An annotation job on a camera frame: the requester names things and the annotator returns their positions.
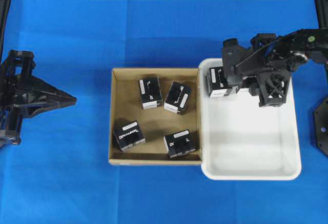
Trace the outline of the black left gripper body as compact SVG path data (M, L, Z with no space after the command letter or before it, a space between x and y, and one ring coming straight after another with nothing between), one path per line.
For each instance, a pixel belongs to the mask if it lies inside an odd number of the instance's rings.
M286 103L291 74L275 47L279 40L274 33L254 36L249 48L239 45L236 38L227 39L222 47L224 77L236 92L247 88L259 97L260 107L280 107Z

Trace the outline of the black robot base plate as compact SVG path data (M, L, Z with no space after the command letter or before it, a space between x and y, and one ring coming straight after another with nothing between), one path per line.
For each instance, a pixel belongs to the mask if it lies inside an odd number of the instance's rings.
M311 115L312 144L327 157L327 96L314 105Z

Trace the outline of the black robot arm with base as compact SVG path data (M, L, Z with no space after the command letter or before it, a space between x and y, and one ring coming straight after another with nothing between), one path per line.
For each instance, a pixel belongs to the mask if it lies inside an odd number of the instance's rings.
M300 29L287 35L257 34L251 39L253 52L246 60L262 68L296 71L313 60L327 64L327 28Z

